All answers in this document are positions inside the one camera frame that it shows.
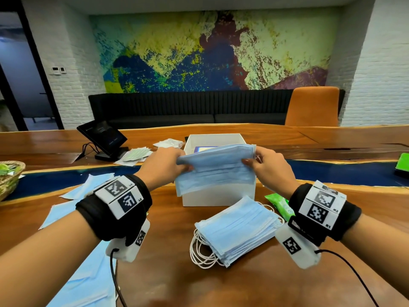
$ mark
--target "wooden table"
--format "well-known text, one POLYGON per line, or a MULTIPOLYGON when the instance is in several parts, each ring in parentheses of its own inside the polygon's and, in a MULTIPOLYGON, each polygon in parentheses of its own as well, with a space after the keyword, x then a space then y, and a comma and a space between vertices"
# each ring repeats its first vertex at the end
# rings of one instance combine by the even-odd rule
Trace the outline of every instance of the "wooden table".
MULTIPOLYGON (((369 128, 299 128, 259 124, 189 125, 124 130, 131 148, 197 133, 241 133, 247 143, 282 151, 288 158, 397 159, 408 150, 409 126, 369 128)), ((47 169, 97 165, 93 154, 72 162, 72 153, 87 142, 76 130, 0 133, 0 160, 22 160, 27 168, 47 169)), ((336 187, 364 213, 409 232, 407 189, 336 187)), ((256 200, 266 203, 271 191, 256 187, 256 200)), ((275 239, 249 252, 230 268, 202 270, 189 257, 194 223, 224 207, 183 207, 174 186, 152 192, 151 228, 133 263, 120 262, 118 282, 128 306, 372 306, 353 272, 330 254, 318 266, 299 269, 275 239)), ((35 233, 58 196, 0 206, 0 254, 35 233)), ((409 302, 341 243, 322 244, 343 255, 356 268, 380 306, 409 302)))

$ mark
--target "mask ear loop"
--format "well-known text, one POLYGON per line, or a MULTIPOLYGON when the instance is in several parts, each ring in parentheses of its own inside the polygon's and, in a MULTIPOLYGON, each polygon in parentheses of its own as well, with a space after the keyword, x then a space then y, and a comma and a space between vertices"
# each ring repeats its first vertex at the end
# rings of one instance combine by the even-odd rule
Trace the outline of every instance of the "mask ear loop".
POLYGON ((279 220, 280 220, 281 224, 284 224, 284 223, 285 223, 285 220, 274 210, 274 208, 273 208, 272 206, 262 204, 260 201, 256 201, 256 203, 259 203, 260 205, 262 205, 262 206, 265 207, 265 208, 267 208, 267 207, 270 208, 271 211, 273 211, 275 214, 277 214, 277 215, 279 216, 279 220))
POLYGON ((216 257, 214 252, 209 255, 205 256, 200 252, 200 248, 202 245, 208 246, 209 244, 207 241, 200 235, 200 233, 195 229, 193 232, 193 239, 192 242, 190 243, 190 258, 193 263, 198 265, 200 268, 203 269, 208 269, 211 268, 215 263, 218 263, 219 265, 223 266, 219 262, 219 259, 216 257), (194 252, 194 244, 196 243, 196 253, 194 252))

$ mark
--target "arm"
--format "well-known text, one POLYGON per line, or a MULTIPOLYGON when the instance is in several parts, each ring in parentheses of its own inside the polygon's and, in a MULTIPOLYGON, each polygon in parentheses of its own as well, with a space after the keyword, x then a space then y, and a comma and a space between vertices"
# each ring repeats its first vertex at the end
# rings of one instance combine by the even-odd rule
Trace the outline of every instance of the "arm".
MULTIPOLYGON (((135 175, 152 191, 189 170, 182 155, 159 148, 135 175)), ((36 232, 0 256, 0 306, 46 306, 100 241, 78 211, 36 232)))
MULTIPOLYGON (((263 185, 290 199, 300 184, 283 155, 259 146, 256 154, 261 163, 243 163, 253 168, 263 185)), ((409 234, 362 214, 341 242, 409 299, 409 234)))

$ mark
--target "black wristband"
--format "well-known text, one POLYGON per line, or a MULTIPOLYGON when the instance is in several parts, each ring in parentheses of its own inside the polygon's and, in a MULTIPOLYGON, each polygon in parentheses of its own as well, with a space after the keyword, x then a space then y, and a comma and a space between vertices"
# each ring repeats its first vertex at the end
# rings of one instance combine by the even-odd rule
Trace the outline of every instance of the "black wristband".
POLYGON ((140 178, 135 175, 126 175, 126 177, 135 183, 135 187, 140 191, 143 200, 119 220, 112 214, 108 204, 100 200, 95 194, 85 197, 75 207, 98 238, 109 241, 114 238, 126 237, 125 244, 129 246, 136 240, 146 220, 146 212, 152 205, 152 198, 148 188, 140 178))
POLYGON ((340 241, 345 232, 351 228, 361 216, 361 208, 346 201, 333 228, 329 230, 298 212, 311 187, 312 185, 309 183, 299 186, 289 199, 288 204, 295 213, 295 217, 292 218, 292 220, 310 237, 315 237, 319 243, 324 241, 325 236, 329 236, 335 241, 340 241))

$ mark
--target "open cardboard box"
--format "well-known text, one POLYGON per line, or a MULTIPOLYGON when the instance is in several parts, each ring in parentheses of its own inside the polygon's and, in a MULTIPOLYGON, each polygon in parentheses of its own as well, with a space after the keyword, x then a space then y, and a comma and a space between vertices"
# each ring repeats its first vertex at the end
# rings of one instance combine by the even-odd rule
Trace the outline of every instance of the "open cardboard box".
MULTIPOLYGON (((197 146, 222 146, 245 144, 239 133, 190 135, 184 146, 185 153, 192 154, 197 146)), ((247 195, 254 199, 256 179, 253 184, 223 184, 182 195, 183 206, 231 206, 247 195)))

